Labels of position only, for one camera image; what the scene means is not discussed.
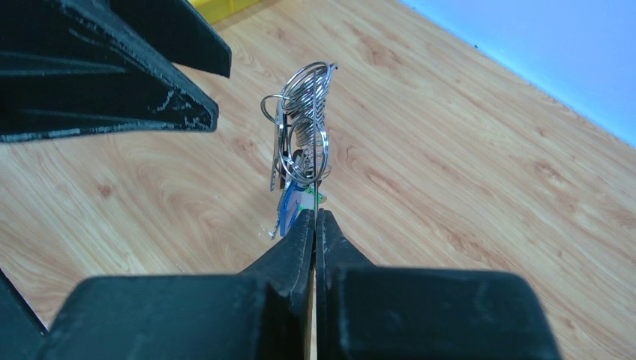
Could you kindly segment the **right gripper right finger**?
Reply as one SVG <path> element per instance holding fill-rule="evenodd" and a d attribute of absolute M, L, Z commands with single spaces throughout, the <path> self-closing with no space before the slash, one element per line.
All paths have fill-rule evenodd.
<path fill-rule="evenodd" d="M 319 359 L 560 359 L 538 296 L 505 271 L 373 264 L 326 210 L 316 225 Z"/>

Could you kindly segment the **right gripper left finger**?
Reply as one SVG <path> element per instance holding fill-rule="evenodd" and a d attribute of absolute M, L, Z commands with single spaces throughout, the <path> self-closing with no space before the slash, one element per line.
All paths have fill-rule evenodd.
<path fill-rule="evenodd" d="M 40 359 L 307 359 L 315 215 L 238 274 L 90 277 Z"/>

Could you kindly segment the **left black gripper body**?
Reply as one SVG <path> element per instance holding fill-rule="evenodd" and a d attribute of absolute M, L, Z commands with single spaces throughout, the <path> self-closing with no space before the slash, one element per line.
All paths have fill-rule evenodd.
<path fill-rule="evenodd" d="M 36 359 L 47 328 L 1 271 L 1 359 Z"/>

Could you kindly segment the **yellow plastic fruit tray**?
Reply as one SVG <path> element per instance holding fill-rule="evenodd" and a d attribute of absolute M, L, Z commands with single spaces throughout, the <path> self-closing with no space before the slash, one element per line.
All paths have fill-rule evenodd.
<path fill-rule="evenodd" d="M 201 16 L 210 24 L 243 11 L 260 0 L 189 0 Z"/>

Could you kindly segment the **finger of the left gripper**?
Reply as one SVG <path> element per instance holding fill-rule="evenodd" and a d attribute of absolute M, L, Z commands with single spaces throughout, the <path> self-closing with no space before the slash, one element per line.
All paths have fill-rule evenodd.
<path fill-rule="evenodd" d="M 1 3 L 1 141 L 212 132 L 219 107 L 109 6 Z"/>
<path fill-rule="evenodd" d="M 230 46 L 188 1 L 114 0 L 109 7 L 171 62 L 230 77 Z"/>

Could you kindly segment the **blue key tag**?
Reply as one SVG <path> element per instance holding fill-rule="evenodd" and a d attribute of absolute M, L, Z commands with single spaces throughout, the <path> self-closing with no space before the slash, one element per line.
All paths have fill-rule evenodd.
<path fill-rule="evenodd" d="M 291 229 L 302 207 L 305 187 L 297 181 L 289 181 L 283 189 L 278 209 L 279 233 L 284 237 Z"/>

